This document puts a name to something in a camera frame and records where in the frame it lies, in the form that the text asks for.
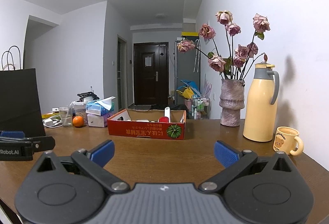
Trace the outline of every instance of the rose bouquet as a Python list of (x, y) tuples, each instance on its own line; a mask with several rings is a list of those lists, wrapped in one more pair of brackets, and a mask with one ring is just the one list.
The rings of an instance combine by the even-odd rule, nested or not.
[[(190, 49), (196, 49), (200, 51), (203, 55), (205, 55), (208, 58), (208, 64), (209, 66), (219, 72), (224, 79), (239, 79), (244, 80), (247, 73), (249, 72), (251, 66), (256, 61), (256, 59), (260, 56), (264, 56), (264, 62), (267, 62), (267, 55), (265, 53), (262, 53), (255, 57), (255, 55), (258, 54), (258, 47), (254, 43), (254, 38), (258, 37), (261, 40), (264, 39), (264, 32), (269, 31), (269, 22), (267, 17), (261, 16), (258, 13), (253, 18), (253, 25), (255, 28), (254, 34), (252, 36), (252, 41), (247, 46), (241, 46), (238, 44), (238, 47), (234, 49), (233, 46), (233, 37), (239, 33), (241, 33), (241, 28), (236, 24), (233, 23), (233, 16), (232, 13), (229, 11), (219, 11), (216, 15), (217, 22), (221, 23), (225, 27), (226, 32), (226, 39), (230, 51), (230, 56), (228, 58), (223, 58), (219, 52), (218, 48), (216, 46), (215, 40), (213, 39), (216, 36), (215, 30), (207, 25), (203, 24), (199, 34), (204, 38), (205, 41), (212, 40), (216, 52), (209, 52), (208, 54), (205, 54), (194, 45), (193, 41), (190, 40), (184, 40), (181, 43), (177, 44), (178, 50), (180, 52), (186, 52)], [(246, 71), (247, 64), (249, 60), (252, 59), (252, 63), (249, 67), (249, 69)]]

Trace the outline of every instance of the thermos lid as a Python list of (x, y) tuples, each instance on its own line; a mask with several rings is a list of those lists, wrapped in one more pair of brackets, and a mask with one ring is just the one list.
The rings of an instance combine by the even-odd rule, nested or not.
[(273, 67), (275, 67), (275, 65), (265, 64), (265, 63), (255, 64), (255, 68), (273, 68)]

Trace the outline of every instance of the orange fruit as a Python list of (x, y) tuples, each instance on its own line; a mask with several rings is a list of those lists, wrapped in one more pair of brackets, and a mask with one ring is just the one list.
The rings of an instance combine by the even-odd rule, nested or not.
[(84, 120), (82, 116), (76, 116), (75, 118), (73, 118), (73, 122), (72, 124), (76, 127), (76, 128), (80, 128), (84, 125)]

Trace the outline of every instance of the bear illustration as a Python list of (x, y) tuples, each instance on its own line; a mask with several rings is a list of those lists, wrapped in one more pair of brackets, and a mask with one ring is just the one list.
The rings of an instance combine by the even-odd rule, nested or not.
[(285, 141), (283, 139), (281, 139), (280, 137), (275, 137), (275, 146), (280, 148), (283, 144), (285, 143)]

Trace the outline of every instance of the dried rose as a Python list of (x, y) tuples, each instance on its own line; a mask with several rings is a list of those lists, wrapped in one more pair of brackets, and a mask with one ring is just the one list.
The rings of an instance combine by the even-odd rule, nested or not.
[(209, 66), (217, 72), (223, 72), (224, 64), (226, 64), (223, 58), (221, 56), (218, 56), (217, 54), (214, 55), (212, 58), (208, 59), (208, 63)]
[(238, 44), (238, 48), (235, 49), (235, 55), (239, 56), (241, 59), (246, 60), (248, 57), (248, 48)]
[(180, 52), (187, 52), (191, 49), (194, 49), (195, 45), (191, 40), (184, 40), (177, 44), (177, 48)]
[(255, 54), (258, 53), (258, 47), (254, 42), (251, 42), (247, 45), (248, 51), (249, 51), (249, 57), (254, 57)]
[(233, 65), (236, 67), (242, 67), (244, 65), (245, 60), (242, 60), (239, 56), (235, 56), (233, 59)]
[(216, 36), (215, 30), (207, 24), (202, 25), (199, 34), (205, 39), (212, 39), (214, 36)]
[(229, 22), (233, 21), (233, 16), (230, 11), (219, 11), (216, 14), (217, 21), (222, 25), (227, 25)]
[(253, 25), (257, 33), (263, 33), (266, 30), (270, 30), (267, 17), (261, 16), (258, 13), (256, 13), (253, 20), (254, 20)]
[(236, 24), (236, 23), (228, 23), (225, 26), (226, 31), (228, 32), (228, 34), (230, 34), (230, 36), (234, 36), (238, 33), (241, 33), (241, 28)]

